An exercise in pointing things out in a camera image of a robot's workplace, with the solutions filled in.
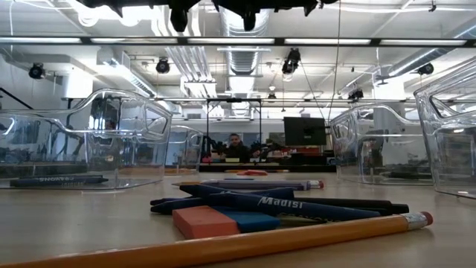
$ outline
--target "black monitor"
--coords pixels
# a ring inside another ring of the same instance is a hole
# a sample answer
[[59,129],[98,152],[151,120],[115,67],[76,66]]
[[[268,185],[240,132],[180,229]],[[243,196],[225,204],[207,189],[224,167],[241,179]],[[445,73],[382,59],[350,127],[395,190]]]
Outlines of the black monitor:
[[286,146],[326,145],[326,121],[323,118],[284,118]]

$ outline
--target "table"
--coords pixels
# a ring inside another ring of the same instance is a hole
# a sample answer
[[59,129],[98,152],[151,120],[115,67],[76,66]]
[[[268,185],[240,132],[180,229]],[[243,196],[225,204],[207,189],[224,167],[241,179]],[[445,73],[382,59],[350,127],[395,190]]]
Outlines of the table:
[[[201,179],[232,176],[202,173]],[[300,197],[388,199],[429,211],[434,224],[419,231],[320,248],[248,258],[207,267],[474,267],[476,200],[438,194],[431,186],[378,186],[338,182],[331,173],[274,173],[267,179],[322,179],[324,190]],[[52,255],[128,248],[183,239],[169,216],[149,213],[149,201],[185,197],[166,177],[156,185],[120,192],[0,191],[0,263]]]

